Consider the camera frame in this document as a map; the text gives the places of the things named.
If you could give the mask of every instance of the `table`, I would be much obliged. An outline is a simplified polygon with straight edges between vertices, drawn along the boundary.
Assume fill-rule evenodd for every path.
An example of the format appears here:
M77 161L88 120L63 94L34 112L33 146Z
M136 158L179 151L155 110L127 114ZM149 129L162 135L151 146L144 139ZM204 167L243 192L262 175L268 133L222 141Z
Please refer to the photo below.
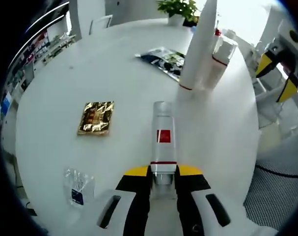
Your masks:
M25 191L49 231L73 220L63 172L96 179L95 196L115 188L129 168L151 160L153 102L173 101L178 84L134 57L166 46L186 53L192 33L166 19L126 23L91 35L58 55L34 78L19 103L16 155ZM107 137L77 136L83 106L115 101ZM215 90L184 104L177 119L179 162L204 171L212 188L243 204L258 147L255 94L236 50Z

